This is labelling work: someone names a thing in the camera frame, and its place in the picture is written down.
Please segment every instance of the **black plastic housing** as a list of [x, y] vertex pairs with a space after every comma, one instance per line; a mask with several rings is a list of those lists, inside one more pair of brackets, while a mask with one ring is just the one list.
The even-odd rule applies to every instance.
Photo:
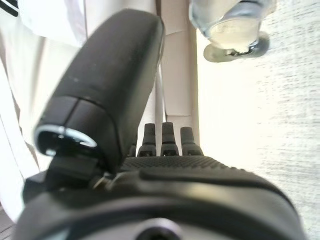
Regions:
[[13, 239], [48, 239], [68, 229], [67, 239], [76, 240], [153, 218], [234, 240], [307, 239], [290, 200], [253, 173], [206, 156], [130, 157], [122, 169], [105, 191], [67, 188], [38, 194], [28, 202]]
[[142, 146], [139, 148], [139, 157], [155, 157], [156, 150], [156, 126], [154, 123], [144, 125], [144, 136]]
[[115, 173], [127, 156], [162, 53], [160, 17], [132, 9], [87, 40], [53, 93], [34, 133], [45, 155], [99, 156]]
[[174, 124], [172, 122], [162, 123], [162, 146], [161, 156], [179, 156], [176, 144]]

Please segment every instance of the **black plastic part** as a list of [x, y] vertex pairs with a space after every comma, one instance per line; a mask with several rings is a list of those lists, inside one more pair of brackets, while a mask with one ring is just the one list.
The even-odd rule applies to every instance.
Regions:
[[15, 8], [19, 9], [18, 7], [18, 0], [6, 0], [8, 3], [10, 3]]
[[149, 218], [184, 222], [239, 240], [306, 239], [295, 210], [268, 190], [148, 181], [136, 172], [122, 174], [110, 192], [67, 189], [41, 194], [23, 211], [13, 239], [48, 239], [67, 229], [67, 239], [76, 240]]
[[91, 179], [103, 175], [99, 161], [85, 157], [54, 157], [46, 173], [48, 191], [60, 188], [87, 188]]
[[135, 240], [182, 240], [173, 231], [164, 227], [151, 227], [141, 232]]
[[138, 141], [138, 135], [135, 136], [134, 142], [130, 147], [129, 153], [127, 155], [127, 158], [135, 157], [137, 153], [137, 141]]
[[28, 177], [25, 180], [22, 198], [24, 204], [29, 203], [35, 197], [47, 190], [45, 179], [47, 171], [42, 171], [36, 175]]
[[195, 143], [194, 133], [191, 127], [180, 129], [181, 147], [183, 156], [203, 156], [201, 148]]
[[136, 137], [154, 85], [163, 36], [161, 18], [143, 11], [126, 9], [104, 22], [52, 95], [45, 113], [59, 114], [53, 118], [44, 114], [38, 123], [34, 138], [38, 150], [47, 154], [45, 148], [52, 149], [47, 146], [52, 137], [44, 130], [47, 125], [63, 126], [92, 139], [105, 169], [115, 173]]
[[281, 190], [264, 178], [243, 169], [228, 167], [208, 156], [129, 157], [121, 169], [125, 172], [140, 170], [140, 177], [145, 180], [266, 189], [281, 195], [293, 206]]
[[155, 157], [156, 150], [156, 126], [154, 123], [147, 123], [144, 125], [144, 136], [142, 146], [138, 152], [139, 157]]
[[161, 156], [178, 156], [179, 150], [176, 145], [174, 124], [172, 122], [164, 122], [162, 124], [162, 146]]
[[14, 10], [13, 8], [9, 7], [7, 4], [5, 4], [3, 1], [0, 1], [0, 8], [6, 11], [8, 14], [11, 14], [14, 17], [18, 17], [18, 12]]

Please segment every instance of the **gray carpet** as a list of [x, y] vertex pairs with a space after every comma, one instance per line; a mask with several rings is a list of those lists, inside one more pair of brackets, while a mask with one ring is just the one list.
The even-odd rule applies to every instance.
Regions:
[[320, 240], [319, 6], [278, 0], [262, 25], [270, 49], [256, 59], [207, 62], [197, 35], [204, 153], [280, 187], [310, 240]]

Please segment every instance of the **metal caster wheel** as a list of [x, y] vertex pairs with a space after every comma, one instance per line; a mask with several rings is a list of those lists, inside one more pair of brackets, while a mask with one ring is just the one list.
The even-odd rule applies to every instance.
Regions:
[[221, 49], [209, 44], [205, 47], [203, 56], [212, 63], [231, 62], [236, 59], [258, 58], [268, 51], [269, 45], [269, 36], [265, 32], [260, 32], [257, 43], [249, 46], [248, 52], [240, 53], [234, 49]]

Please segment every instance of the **textured rubber surface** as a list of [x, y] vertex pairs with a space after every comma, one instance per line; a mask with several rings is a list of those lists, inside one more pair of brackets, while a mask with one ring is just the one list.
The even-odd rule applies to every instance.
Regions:
[[228, 166], [208, 156], [156, 156], [156, 157], [128, 157], [122, 168], [137, 170], [144, 168], [173, 168], [173, 169], [225, 169]]
[[243, 169], [228, 167], [208, 156], [128, 157], [122, 171], [140, 170], [147, 180], [186, 181], [208, 184], [261, 188], [288, 197], [271, 182]]

